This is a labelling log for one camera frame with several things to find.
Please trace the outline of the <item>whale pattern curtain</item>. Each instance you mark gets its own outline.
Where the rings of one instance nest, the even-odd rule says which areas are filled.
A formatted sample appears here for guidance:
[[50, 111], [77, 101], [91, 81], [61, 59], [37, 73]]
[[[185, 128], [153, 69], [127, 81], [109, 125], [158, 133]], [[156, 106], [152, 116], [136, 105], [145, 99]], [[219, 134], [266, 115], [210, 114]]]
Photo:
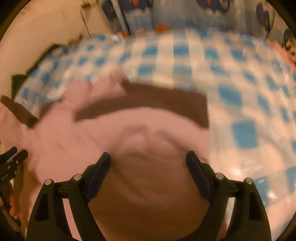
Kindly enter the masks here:
[[100, 1], [114, 32], [222, 28], [280, 41], [288, 30], [267, 1]]

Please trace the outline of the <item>blue white checkered bed cover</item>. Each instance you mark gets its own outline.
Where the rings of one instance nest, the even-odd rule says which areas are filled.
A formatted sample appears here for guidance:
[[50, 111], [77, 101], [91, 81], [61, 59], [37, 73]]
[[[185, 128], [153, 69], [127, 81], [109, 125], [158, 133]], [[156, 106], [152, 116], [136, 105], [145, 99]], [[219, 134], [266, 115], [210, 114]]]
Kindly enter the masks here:
[[137, 83], [207, 96], [211, 166], [254, 180], [276, 240], [295, 213], [295, 72], [281, 54], [262, 39], [216, 29], [101, 34], [46, 57], [15, 100], [38, 115], [74, 78], [93, 82], [114, 68]]

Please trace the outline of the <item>black padded coat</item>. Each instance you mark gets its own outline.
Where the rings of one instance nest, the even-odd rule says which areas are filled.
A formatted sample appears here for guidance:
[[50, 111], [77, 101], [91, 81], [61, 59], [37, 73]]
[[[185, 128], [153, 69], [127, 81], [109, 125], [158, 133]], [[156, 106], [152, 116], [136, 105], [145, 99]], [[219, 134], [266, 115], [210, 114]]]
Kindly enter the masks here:
[[66, 47], [72, 47], [73, 45], [77, 44], [81, 39], [83, 38], [83, 35], [80, 34], [77, 39], [71, 39], [67, 45], [61, 45], [61, 44], [51, 44], [34, 62], [34, 64], [29, 67], [24, 74], [14, 74], [11, 76], [11, 97], [12, 100], [15, 99], [16, 94], [20, 90], [21, 86], [25, 82], [25, 80], [38, 68], [39, 64], [46, 59], [47, 57], [51, 56], [53, 58], [53, 52], [56, 49], [62, 48], [65, 49]]

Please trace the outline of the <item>pink and brown jacket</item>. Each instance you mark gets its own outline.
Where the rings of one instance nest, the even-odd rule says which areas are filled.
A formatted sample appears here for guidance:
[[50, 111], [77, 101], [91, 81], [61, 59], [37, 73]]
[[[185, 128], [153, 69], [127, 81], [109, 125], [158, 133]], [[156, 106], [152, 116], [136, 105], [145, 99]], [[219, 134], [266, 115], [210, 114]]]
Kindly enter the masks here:
[[186, 166], [208, 162], [207, 97], [131, 83], [120, 72], [73, 81], [35, 120], [1, 97], [1, 142], [25, 149], [11, 214], [27, 232], [47, 179], [66, 181], [107, 152], [111, 167], [89, 208], [107, 240], [177, 240], [193, 233], [208, 209]]

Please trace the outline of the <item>pile of clothes at right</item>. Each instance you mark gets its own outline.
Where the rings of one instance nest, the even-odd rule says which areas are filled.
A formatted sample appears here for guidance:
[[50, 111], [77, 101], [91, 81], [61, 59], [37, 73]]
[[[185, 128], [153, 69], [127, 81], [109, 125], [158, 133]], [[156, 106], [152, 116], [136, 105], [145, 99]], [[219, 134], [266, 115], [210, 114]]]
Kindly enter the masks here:
[[290, 29], [284, 31], [283, 42], [281, 44], [276, 40], [268, 40], [267, 42], [287, 61], [295, 65], [295, 36]]

